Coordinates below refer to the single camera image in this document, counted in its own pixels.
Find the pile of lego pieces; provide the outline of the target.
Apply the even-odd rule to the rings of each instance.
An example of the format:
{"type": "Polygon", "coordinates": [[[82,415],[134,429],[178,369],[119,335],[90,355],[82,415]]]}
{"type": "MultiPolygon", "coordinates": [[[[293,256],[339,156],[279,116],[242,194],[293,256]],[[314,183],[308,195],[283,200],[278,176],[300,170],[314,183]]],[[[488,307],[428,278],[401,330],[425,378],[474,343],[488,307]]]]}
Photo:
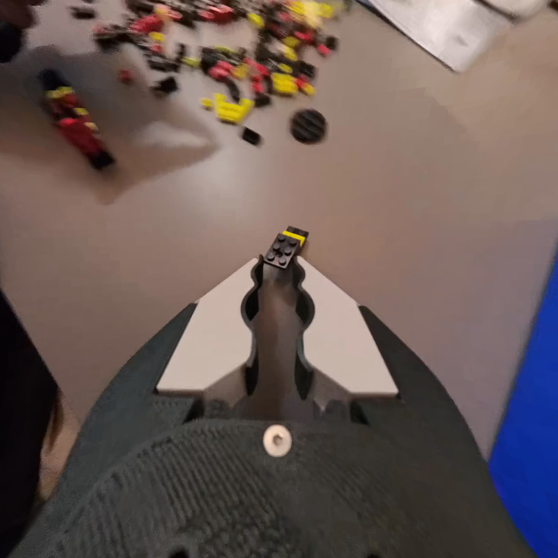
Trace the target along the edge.
{"type": "Polygon", "coordinates": [[[311,96],[316,66],[303,59],[308,47],[328,58],[339,40],[324,31],[324,23],[352,7],[352,1],[125,1],[122,22],[98,23],[92,40],[103,52],[123,44],[135,46],[147,66],[165,74],[151,86],[154,94],[178,90],[175,74],[188,67],[200,70],[227,89],[225,101],[240,104],[238,83],[249,80],[254,106],[264,107],[271,95],[311,96]],[[255,32],[248,47],[199,46],[198,53],[172,38],[173,26],[196,31],[200,24],[228,26],[246,21],[255,32]]]}

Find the person's black knit sweater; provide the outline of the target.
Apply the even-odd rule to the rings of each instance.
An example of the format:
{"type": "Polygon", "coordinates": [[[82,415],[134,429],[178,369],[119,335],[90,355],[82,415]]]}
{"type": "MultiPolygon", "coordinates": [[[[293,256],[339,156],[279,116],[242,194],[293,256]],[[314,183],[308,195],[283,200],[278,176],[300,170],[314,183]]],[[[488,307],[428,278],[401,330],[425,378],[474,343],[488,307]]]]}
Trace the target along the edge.
{"type": "Polygon", "coordinates": [[[20,540],[58,385],[1,293],[1,557],[20,540]]]}

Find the yellow wedge lego plate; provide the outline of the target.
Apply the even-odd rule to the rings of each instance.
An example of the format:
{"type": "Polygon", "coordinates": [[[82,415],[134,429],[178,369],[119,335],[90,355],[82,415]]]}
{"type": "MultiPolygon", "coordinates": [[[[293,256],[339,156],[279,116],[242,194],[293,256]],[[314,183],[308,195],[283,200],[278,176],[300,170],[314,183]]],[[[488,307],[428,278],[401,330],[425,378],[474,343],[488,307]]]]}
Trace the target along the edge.
{"type": "Polygon", "coordinates": [[[214,112],[220,122],[239,125],[255,107],[255,102],[242,98],[238,103],[233,103],[224,94],[216,93],[213,98],[202,98],[200,105],[214,112]]]}

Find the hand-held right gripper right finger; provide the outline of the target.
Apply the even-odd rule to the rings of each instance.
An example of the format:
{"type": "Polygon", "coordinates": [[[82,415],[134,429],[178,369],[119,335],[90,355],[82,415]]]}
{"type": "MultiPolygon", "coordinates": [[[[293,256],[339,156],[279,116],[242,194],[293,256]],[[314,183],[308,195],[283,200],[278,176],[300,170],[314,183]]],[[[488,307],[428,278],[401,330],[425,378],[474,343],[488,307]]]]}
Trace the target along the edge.
{"type": "Polygon", "coordinates": [[[303,257],[295,262],[295,385],[302,400],[351,403],[395,398],[399,390],[361,307],[303,257]]]}

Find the lego instruction booklet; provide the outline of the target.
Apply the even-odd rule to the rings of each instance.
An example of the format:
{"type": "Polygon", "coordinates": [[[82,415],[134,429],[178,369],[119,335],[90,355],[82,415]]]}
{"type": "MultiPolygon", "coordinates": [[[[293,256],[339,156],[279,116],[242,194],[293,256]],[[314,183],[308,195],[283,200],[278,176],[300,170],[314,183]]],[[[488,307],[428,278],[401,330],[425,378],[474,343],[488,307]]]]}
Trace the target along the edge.
{"type": "Polygon", "coordinates": [[[552,1],[359,1],[456,73],[552,1]]]}

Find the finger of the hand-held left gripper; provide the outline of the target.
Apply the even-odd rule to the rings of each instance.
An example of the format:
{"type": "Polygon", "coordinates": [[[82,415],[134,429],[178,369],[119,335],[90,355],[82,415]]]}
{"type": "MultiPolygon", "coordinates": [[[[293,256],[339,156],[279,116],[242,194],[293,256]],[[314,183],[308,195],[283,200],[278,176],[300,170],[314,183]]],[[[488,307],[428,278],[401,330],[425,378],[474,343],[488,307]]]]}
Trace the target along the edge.
{"type": "Polygon", "coordinates": [[[95,61],[94,120],[115,163],[94,179],[94,199],[115,203],[141,182],[208,159],[215,133],[191,110],[177,73],[95,61]]]}

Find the black round lego plate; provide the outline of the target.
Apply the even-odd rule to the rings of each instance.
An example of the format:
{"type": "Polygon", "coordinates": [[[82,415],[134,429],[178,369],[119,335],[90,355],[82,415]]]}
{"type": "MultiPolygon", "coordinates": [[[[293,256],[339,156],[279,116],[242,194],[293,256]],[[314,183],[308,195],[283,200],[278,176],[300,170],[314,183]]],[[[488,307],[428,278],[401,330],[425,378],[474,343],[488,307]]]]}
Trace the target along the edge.
{"type": "Polygon", "coordinates": [[[315,109],[301,109],[296,111],[289,122],[291,136],[303,144],[321,142],[328,132],[328,122],[325,116],[315,109]]]}

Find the blue plastic bin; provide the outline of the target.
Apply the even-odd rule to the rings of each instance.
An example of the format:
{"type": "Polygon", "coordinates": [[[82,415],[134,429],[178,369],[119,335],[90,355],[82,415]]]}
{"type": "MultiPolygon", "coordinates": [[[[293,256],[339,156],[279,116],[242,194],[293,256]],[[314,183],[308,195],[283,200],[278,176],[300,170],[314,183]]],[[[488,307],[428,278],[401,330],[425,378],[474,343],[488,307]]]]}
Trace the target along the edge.
{"type": "Polygon", "coordinates": [[[537,557],[557,557],[557,258],[489,459],[496,491],[537,557]]]}

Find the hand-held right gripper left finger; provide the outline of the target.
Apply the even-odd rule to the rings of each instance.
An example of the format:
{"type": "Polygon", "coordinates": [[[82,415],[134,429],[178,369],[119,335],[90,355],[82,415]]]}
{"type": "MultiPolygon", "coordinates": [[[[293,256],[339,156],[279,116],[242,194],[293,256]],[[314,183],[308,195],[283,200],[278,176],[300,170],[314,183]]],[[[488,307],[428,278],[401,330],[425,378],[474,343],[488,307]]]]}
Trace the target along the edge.
{"type": "Polygon", "coordinates": [[[253,321],[260,309],[263,257],[248,261],[200,298],[156,392],[204,403],[237,405],[251,396],[259,375],[253,321]]]}

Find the small black yellow lego assembly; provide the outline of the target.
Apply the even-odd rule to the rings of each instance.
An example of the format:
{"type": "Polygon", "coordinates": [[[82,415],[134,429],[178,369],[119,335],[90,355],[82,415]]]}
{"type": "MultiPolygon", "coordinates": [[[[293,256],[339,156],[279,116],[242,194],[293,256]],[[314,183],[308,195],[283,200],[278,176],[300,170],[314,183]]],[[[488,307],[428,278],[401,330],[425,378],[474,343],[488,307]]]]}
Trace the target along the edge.
{"type": "Polygon", "coordinates": [[[277,269],[287,269],[290,262],[300,255],[309,232],[289,226],[278,233],[268,251],[263,255],[263,263],[277,269]]]}

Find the red black lego model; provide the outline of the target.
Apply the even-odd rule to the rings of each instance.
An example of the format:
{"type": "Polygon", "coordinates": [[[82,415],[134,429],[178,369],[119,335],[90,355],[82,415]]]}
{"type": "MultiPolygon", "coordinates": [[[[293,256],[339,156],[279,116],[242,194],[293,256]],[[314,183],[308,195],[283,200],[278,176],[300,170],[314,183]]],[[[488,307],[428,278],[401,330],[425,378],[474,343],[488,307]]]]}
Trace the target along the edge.
{"type": "Polygon", "coordinates": [[[54,69],[41,71],[38,81],[42,90],[41,106],[59,134],[95,170],[115,164],[114,156],[73,86],[54,69]]]}

